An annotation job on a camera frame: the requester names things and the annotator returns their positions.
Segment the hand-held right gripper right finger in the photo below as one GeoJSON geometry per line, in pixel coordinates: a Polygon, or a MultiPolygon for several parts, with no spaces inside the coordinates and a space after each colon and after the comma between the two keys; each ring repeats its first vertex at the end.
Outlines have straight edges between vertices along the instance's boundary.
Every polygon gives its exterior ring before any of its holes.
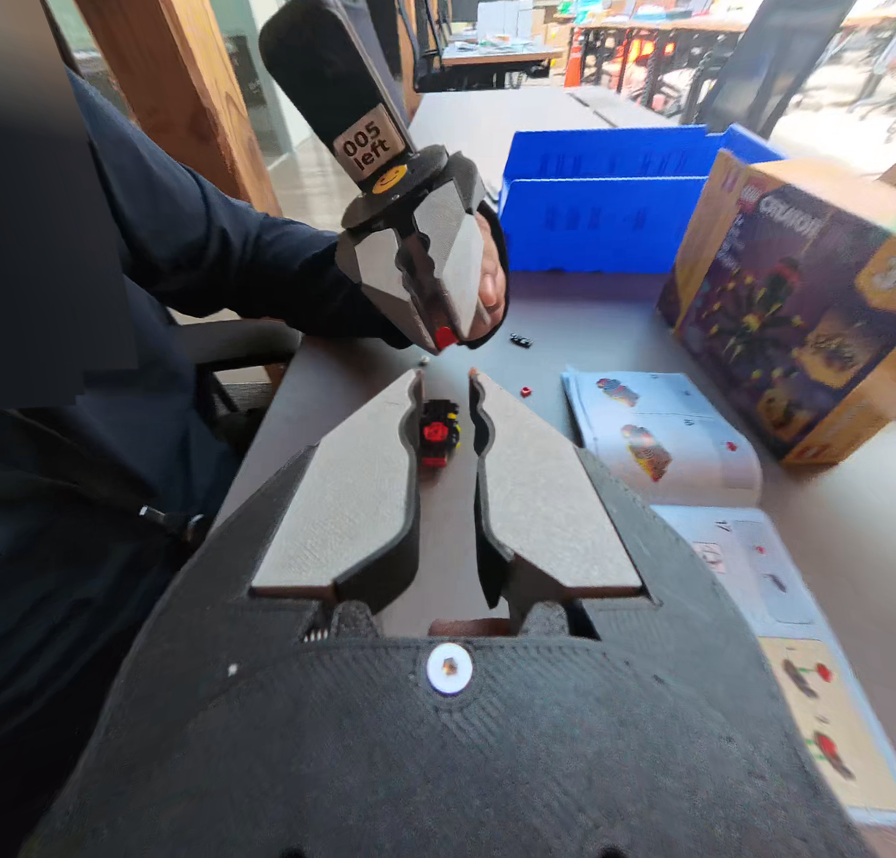
{"type": "Polygon", "coordinates": [[[490,608],[629,598],[644,583],[574,443],[469,372],[476,570],[490,608]]]}

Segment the black red lego model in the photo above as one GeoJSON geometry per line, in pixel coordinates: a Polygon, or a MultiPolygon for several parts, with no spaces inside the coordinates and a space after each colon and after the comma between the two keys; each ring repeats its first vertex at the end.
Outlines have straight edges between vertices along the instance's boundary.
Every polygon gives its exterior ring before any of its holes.
{"type": "Polygon", "coordinates": [[[420,465],[443,469],[454,456],[461,439],[459,404],[434,398],[424,402],[420,416],[420,465]]]}

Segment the person's left forearm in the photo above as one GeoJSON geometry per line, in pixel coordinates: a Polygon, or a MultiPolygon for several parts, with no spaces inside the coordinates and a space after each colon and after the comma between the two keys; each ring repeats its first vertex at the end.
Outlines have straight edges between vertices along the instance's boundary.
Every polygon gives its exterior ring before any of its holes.
{"type": "Polygon", "coordinates": [[[188,316],[229,309],[284,321],[313,337],[409,337],[337,267],[337,236],[257,211],[177,163],[164,178],[169,225],[164,273],[154,292],[188,316]]]}

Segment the person's left hand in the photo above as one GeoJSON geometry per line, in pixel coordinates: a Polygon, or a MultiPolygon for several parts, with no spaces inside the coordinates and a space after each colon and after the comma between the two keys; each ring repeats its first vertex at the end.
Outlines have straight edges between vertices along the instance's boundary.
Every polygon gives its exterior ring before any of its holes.
{"type": "Polygon", "coordinates": [[[473,341],[487,337],[501,326],[507,303],[506,273],[489,221],[483,214],[477,213],[476,224],[483,239],[483,256],[478,286],[481,310],[477,312],[475,325],[469,332],[469,338],[473,341]]]}

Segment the pale yellow instruction sheet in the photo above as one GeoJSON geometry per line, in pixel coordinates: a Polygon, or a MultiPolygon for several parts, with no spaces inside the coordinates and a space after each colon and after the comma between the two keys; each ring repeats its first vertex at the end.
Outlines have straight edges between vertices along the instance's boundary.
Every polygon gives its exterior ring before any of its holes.
{"type": "Polygon", "coordinates": [[[800,740],[845,810],[864,825],[894,826],[895,782],[882,745],[821,640],[760,637],[800,740]]]}

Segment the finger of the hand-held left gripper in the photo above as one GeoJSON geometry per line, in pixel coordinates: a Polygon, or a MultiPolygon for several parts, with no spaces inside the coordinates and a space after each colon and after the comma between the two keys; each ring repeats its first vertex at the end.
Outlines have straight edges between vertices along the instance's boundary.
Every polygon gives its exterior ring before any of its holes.
{"type": "Polygon", "coordinates": [[[454,180],[429,193],[412,215],[414,292],[427,330],[451,326],[459,342],[469,338],[481,304],[478,286],[483,239],[476,211],[485,196],[481,180],[465,205],[454,180]]]}
{"type": "Polygon", "coordinates": [[[372,232],[354,247],[358,281],[365,296],[412,344],[436,354],[413,293],[397,263],[399,239],[392,229],[372,232]]]}

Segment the wooden side table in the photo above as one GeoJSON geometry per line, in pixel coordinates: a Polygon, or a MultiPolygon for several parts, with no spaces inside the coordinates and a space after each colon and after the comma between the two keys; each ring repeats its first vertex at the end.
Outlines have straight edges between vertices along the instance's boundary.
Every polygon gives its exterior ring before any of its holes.
{"type": "Polygon", "coordinates": [[[439,66],[456,91],[518,89],[526,80],[549,78],[552,62],[562,58],[564,52],[562,47],[532,42],[457,42],[442,50],[439,66]]]}

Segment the black office chair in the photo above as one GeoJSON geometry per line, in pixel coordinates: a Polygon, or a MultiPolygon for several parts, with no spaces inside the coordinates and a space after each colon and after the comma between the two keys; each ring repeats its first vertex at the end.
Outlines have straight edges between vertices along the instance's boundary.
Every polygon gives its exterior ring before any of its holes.
{"type": "Polygon", "coordinates": [[[445,92],[454,89],[452,71],[442,63],[442,48],[439,38],[435,36],[435,49],[423,50],[417,35],[409,21],[409,12],[404,0],[397,0],[397,11],[408,35],[411,47],[413,68],[412,83],[416,93],[445,92]]]}

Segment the wooden pillar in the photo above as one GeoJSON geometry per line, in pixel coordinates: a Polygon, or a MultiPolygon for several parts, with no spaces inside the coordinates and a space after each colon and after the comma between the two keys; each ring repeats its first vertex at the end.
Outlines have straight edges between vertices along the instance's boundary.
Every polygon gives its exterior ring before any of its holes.
{"type": "Polygon", "coordinates": [[[73,0],[141,129],[227,195],[281,214],[210,0],[73,0]]]}

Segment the white blue instruction leaflet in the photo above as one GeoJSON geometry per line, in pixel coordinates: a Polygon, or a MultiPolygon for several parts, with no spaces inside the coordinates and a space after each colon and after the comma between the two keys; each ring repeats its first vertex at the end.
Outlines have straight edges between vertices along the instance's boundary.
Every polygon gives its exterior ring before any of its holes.
{"type": "Polygon", "coordinates": [[[654,505],[713,571],[759,637],[838,644],[777,529],[750,507],[654,505]]]}

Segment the long wooden workbench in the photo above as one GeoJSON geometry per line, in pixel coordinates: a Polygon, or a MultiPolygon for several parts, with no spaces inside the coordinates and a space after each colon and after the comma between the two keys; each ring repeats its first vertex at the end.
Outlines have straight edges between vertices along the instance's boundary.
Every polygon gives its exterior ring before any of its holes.
{"type": "Polygon", "coordinates": [[[703,16],[661,22],[604,21],[582,29],[587,30],[588,37],[583,47],[581,85],[599,84],[605,62],[618,57],[615,90],[621,93],[626,71],[635,65],[632,44],[641,42],[648,45],[648,70],[640,102],[645,108],[651,109],[666,59],[674,53],[667,48],[668,45],[675,45],[677,41],[684,39],[688,44],[699,44],[706,48],[728,37],[739,40],[747,31],[747,23],[703,16]]]}

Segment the blue plastic bin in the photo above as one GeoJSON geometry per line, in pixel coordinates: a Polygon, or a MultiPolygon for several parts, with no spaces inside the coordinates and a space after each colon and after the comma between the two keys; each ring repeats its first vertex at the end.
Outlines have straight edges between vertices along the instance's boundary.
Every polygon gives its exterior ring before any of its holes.
{"type": "Polygon", "coordinates": [[[721,150],[748,164],[785,158],[739,125],[722,133],[700,125],[519,131],[503,180],[706,177],[721,150]]]}
{"type": "Polygon", "coordinates": [[[706,180],[510,181],[499,210],[510,268],[668,274],[706,180]]]}

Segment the purple yellow lego box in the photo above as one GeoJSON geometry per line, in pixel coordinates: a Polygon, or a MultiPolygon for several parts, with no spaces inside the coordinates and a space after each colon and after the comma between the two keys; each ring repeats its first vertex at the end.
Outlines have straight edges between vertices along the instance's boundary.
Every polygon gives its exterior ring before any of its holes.
{"type": "Polygon", "coordinates": [[[894,174],[719,151],[657,308],[778,461],[843,462],[894,422],[894,174]]]}

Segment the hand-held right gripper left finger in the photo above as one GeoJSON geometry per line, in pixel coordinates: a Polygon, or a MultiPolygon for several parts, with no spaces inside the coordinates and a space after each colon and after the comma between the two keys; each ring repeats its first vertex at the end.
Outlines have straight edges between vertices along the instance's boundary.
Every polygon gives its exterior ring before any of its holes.
{"type": "Polygon", "coordinates": [[[252,578],[260,597],[365,604],[373,614],[420,564],[424,374],[399,376],[301,458],[301,474],[252,578]]]}

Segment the lego instruction booklet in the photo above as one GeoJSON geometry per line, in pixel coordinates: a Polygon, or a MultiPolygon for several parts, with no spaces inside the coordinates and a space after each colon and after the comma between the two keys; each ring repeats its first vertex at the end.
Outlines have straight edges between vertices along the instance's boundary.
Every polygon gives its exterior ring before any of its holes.
{"type": "Polygon", "coordinates": [[[759,504],[756,450],[681,373],[561,375],[581,444],[649,504],[759,504]]]}

